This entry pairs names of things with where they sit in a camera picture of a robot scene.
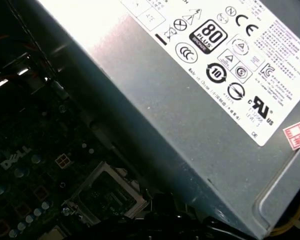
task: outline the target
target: warning symbol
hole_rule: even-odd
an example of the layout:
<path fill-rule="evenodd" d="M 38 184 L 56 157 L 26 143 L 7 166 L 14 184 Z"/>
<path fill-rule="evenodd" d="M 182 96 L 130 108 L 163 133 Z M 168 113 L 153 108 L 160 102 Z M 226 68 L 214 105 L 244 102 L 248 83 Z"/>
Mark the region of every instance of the warning symbol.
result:
<path fill-rule="evenodd" d="M 232 49 L 235 51 L 235 53 L 239 55 L 246 55 L 249 52 L 249 45 L 248 43 L 240 38 L 234 39 L 232 41 Z"/>
<path fill-rule="evenodd" d="M 190 9 L 189 15 L 182 16 L 183 20 L 185 20 L 189 25 L 192 25 L 194 19 L 199 20 L 201 17 L 201 9 Z"/>
<path fill-rule="evenodd" d="M 244 43 L 239 43 L 238 46 L 243 50 L 245 49 L 245 44 Z"/>
<path fill-rule="evenodd" d="M 226 49 L 223 53 L 221 53 L 218 60 L 229 71 L 231 71 L 240 62 L 240 60 L 229 49 Z"/>
<path fill-rule="evenodd" d="M 230 56 L 225 56 L 226 59 L 228 59 L 231 63 L 234 60 L 234 56 L 230 55 Z"/>
<path fill-rule="evenodd" d="M 183 16 L 183 20 L 185 20 L 189 25 L 192 25 L 192 22 L 194 21 L 194 16 L 188 15 L 188 16 Z"/>

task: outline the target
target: white label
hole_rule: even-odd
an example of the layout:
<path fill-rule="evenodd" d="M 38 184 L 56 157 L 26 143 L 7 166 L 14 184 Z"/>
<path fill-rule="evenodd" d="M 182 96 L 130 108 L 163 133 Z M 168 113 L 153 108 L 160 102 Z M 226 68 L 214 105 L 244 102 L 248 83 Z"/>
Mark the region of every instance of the white label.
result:
<path fill-rule="evenodd" d="M 217 2 L 121 0 L 147 33 L 263 146 L 300 101 L 300 39 L 258 0 Z"/>

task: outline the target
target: dell logo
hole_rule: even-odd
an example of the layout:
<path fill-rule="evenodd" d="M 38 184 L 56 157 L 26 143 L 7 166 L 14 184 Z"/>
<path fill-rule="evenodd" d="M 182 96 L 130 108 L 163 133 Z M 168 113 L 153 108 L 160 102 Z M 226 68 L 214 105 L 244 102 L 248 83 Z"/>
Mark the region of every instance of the dell logo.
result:
<path fill-rule="evenodd" d="M 1 167 L 3 167 L 4 170 L 8 170 L 13 163 L 18 162 L 19 158 L 23 158 L 25 155 L 31 152 L 31 148 L 26 148 L 25 146 L 22 147 L 22 150 L 24 152 L 17 150 L 16 154 L 12 154 L 9 159 L 1 162 L 0 163 Z"/>

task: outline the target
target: red sticker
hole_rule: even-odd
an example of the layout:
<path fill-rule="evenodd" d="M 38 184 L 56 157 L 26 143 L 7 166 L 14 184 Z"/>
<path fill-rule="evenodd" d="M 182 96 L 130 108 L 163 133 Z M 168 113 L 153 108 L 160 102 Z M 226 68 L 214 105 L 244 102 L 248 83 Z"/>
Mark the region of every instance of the red sticker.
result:
<path fill-rule="evenodd" d="M 284 134 L 293 150 L 300 148 L 300 122 L 285 128 Z"/>

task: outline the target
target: gray metal casing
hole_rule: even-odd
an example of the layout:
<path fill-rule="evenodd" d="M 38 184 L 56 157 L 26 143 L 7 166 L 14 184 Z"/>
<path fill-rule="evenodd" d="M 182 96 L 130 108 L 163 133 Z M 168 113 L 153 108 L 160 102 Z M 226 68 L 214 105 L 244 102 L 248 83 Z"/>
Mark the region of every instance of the gray metal casing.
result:
<path fill-rule="evenodd" d="M 255 238 L 271 231 L 300 189 L 300 151 L 282 131 L 300 121 L 300 102 L 259 147 L 119 1 L 12 2 L 52 64 L 65 63 L 70 95 L 92 116 L 103 105 L 125 133 L 118 144 L 137 147 L 147 178 Z M 300 38 L 300 1 L 262 2 Z"/>

